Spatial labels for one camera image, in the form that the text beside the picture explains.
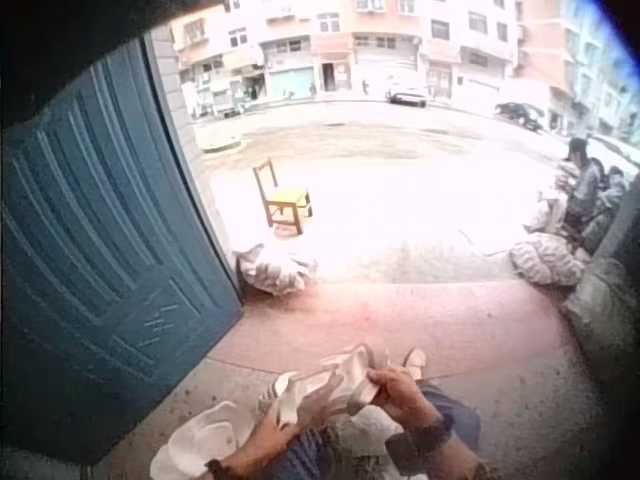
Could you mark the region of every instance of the white car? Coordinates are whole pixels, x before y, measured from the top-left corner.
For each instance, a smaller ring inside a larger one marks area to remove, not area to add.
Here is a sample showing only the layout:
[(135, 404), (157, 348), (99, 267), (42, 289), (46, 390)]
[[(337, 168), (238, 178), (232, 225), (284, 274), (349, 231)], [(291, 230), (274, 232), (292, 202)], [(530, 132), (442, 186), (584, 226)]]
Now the white car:
[(411, 103), (422, 108), (427, 106), (427, 88), (417, 82), (394, 81), (387, 90), (389, 103)]

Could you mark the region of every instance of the chair backrest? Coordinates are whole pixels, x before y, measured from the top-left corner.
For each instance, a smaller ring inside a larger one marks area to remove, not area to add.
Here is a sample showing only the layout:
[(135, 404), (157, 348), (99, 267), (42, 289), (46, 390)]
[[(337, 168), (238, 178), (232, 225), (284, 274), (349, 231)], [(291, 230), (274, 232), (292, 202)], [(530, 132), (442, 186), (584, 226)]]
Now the chair backrest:
[(271, 171), (271, 179), (273, 180), (273, 186), (274, 187), (278, 186), (278, 179), (276, 178), (276, 171), (273, 169), (273, 163), (271, 163), (271, 159), (270, 158), (268, 158), (267, 160), (262, 162), (257, 167), (253, 167), (253, 174), (255, 175), (256, 181), (258, 182), (258, 189), (260, 190), (260, 196), (262, 197), (262, 201), (263, 202), (267, 201), (267, 196), (265, 194), (264, 187), (262, 186), (262, 179), (260, 178), (260, 172), (262, 170), (264, 170), (266, 167), (269, 167), (269, 170)]

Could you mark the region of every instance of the chair leg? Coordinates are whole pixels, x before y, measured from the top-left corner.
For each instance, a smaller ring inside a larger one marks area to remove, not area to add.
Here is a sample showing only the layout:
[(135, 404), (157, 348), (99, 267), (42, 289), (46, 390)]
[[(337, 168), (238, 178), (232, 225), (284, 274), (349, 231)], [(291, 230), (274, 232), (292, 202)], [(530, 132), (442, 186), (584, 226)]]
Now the chair leg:
[(268, 205), (264, 206), (264, 213), (267, 216), (267, 225), (269, 228), (273, 227), (273, 215), (271, 215), (271, 208)]
[(309, 195), (308, 192), (304, 198), (307, 201), (307, 216), (313, 217), (313, 207), (311, 207), (311, 196)]
[(300, 224), (300, 215), (298, 215), (298, 206), (292, 205), (291, 210), (293, 210), (293, 223), (296, 224), (296, 231), (298, 235), (302, 235), (302, 225)]

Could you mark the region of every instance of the person's right hand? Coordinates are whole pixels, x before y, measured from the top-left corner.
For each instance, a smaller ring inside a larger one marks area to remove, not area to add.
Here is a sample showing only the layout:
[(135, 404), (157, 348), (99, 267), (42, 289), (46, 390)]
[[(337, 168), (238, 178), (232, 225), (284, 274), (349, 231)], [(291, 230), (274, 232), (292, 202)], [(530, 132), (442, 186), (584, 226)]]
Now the person's right hand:
[(369, 370), (367, 376), (381, 387), (372, 403), (382, 408), (405, 430), (429, 427), (442, 421), (442, 415), (424, 398), (408, 372), (387, 367)]

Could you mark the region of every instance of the jeans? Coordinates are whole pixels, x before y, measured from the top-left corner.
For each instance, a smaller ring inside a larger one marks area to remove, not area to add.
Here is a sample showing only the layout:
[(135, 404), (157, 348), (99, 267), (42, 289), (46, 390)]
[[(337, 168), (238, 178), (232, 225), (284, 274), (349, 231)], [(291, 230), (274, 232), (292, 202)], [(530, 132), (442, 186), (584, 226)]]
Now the jeans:
[[(478, 451), (480, 418), (478, 414), (446, 395), (431, 383), (419, 383), (427, 400), (442, 413), (453, 417), (453, 431), (469, 449)], [(326, 432), (310, 430), (293, 440), (289, 449), (276, 458), (261, 475), (263, 479), (320, 480), (326, 478), (330, 458)]]

